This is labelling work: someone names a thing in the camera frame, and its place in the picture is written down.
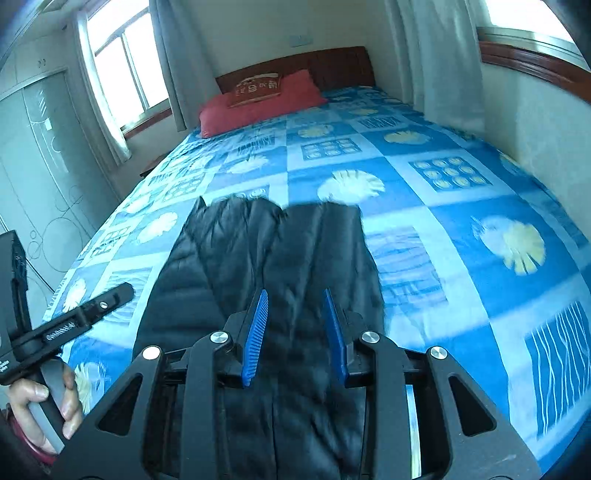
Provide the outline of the person's left hand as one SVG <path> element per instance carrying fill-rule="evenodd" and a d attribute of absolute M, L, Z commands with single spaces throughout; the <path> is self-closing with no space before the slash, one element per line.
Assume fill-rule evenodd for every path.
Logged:
<path fill-rule="evenodd" d="M 81 425 L 84 414 L 78 397 L 74 372 L 66 364 L 62 364 L 62 378 L 65 388 L 60 406 L 64 420 L 62 433 L 66 439 L 70 439 Z M 17 380 L 8 388 L 11 410 L 27 440 L 40 451 L 56 455 L 56 450 L 28 408 L 31 403 L 45 401 L 49 395 L 50 391 L 45 385 L 26 378 Z"/>

